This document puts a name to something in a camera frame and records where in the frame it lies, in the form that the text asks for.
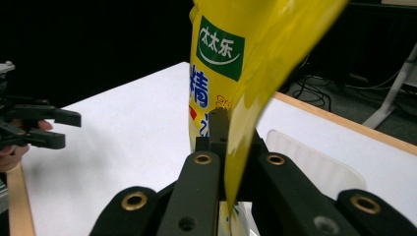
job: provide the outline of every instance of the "human hand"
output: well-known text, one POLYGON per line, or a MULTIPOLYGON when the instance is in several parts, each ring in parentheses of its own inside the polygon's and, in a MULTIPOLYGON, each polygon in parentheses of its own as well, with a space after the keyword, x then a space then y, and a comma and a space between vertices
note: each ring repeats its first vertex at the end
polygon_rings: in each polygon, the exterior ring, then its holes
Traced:
MULTIPOLYGON (((13 120, 12 125, 22 127, 21 120, 13 120)), ((52 125, 44 120, 37 122, 37 126, 40 130, 52 130, 52 125)), ((8 146, 0 150, 0 173, 6 172, 15 168, 22 160, 22 156, 29 151, 29 146, 8 146)))

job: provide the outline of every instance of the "green logo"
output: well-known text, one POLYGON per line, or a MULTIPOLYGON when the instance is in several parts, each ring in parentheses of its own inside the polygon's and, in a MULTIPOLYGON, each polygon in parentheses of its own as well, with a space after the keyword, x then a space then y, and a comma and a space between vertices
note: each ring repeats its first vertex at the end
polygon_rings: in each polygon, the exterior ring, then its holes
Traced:
POLYGON ((239 81, 245 38, 218 29, 205 17, 200 24, 197 57, 219 74, 239 81))

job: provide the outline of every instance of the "black background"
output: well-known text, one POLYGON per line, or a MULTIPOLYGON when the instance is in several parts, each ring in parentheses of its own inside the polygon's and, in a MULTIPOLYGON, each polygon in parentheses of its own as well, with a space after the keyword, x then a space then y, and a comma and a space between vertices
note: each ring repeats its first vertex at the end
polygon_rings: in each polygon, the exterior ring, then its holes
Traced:
MULTIPOLYGON (((329 77, 341 89, 349 74, 373 85, 392 76, 417 40, 417 8, 373 5, 380 4, 351 1, 309 66, 294 74, 329 77)), ((192 6, 192 0, 2 0, 0 62, 17 66, 6 92, 62 107, 189 61, 192 6)))

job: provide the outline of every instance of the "snack bag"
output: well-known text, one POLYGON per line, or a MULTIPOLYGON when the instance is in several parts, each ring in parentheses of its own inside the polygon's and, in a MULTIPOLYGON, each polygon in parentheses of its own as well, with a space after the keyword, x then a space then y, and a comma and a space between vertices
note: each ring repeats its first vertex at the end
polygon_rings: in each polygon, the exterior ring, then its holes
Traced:
POLYGON ((264 107, 346 3, 347 0, 194 1, 190 12, 192 150, 197 136, 209 135, 210 111, 225 107, 230 119, 224 169, 227 207, 220 207, 220 220, 230 223, 231 219, 233 226, 237 218, 225 209, 235 212, 233 206, 249 146, 264 107))

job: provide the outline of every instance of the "table surface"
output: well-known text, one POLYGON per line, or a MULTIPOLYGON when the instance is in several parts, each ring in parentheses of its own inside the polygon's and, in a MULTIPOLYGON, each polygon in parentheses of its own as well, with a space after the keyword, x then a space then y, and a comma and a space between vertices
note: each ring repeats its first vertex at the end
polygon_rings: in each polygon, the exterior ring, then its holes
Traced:
MULTIPOLYGON (((89 235, 120 191, 159 191, 190 154, 189 64, 180 63, 65 109, 83 127, 54 124, 67 146, 31 147, 8 172, 12 235, 89 235)), ((417 224, 417 147, 277 93, 257 126, 276 129, 357 170, 368 191, 417 224)))

